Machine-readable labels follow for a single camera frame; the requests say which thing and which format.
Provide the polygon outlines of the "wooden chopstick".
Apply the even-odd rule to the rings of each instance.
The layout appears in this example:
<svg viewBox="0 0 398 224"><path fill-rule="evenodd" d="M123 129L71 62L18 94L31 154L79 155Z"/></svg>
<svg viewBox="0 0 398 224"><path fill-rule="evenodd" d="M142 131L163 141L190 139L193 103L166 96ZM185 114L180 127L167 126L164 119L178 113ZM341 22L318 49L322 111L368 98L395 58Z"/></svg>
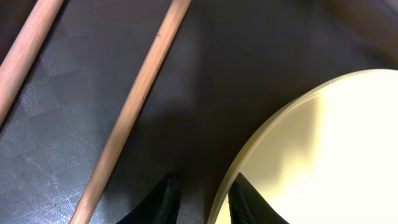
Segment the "wooden chopstick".
<svg viewBox="0 0 398 224"><path fill-rule="evenodd" d="M63 0L38 0L1 64L1 121L35 60Z"/></svg>
<svg viewBox="0 0 398 224"><path fill-rule="evenodd" d="M89 223L191 0L173 0L70 219Z"/></svg>

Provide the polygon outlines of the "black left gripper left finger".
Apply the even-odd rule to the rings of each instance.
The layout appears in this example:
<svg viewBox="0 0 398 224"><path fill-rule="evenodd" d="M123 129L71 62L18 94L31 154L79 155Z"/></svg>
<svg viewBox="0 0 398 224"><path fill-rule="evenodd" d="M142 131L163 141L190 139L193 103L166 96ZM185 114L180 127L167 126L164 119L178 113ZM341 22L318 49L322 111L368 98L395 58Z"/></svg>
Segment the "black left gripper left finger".
<svg viewBox="0 0 398 224"><path fill-rule="evenodd" d="M176 224L181 198L179 177L168 174L117 224Z"/></svg>

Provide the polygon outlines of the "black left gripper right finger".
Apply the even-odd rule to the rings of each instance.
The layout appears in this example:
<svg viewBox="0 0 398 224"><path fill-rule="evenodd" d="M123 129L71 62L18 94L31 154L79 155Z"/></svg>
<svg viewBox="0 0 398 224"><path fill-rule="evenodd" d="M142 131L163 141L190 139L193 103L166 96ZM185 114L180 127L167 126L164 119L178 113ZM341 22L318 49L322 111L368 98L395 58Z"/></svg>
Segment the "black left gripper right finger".
<svg viewBox="0 0 398 224"><path fill-rule="evenodd" d="M228 191L232 224L288 224L239 173Z"/></svg>

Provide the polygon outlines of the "yellow round plate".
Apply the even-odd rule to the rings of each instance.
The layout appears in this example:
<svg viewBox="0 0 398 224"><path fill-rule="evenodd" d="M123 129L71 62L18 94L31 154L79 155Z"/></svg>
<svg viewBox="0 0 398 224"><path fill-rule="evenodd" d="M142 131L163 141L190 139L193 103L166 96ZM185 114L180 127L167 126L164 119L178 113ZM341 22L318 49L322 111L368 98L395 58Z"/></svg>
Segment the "yellow round plate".
<svg viewBox="0 0 398 224"><path fill-rule="evenodd" d="M239 173L288 223L396 223L397 72L349 73L274 113L231 163L209 223L231 223Z"/></svg>

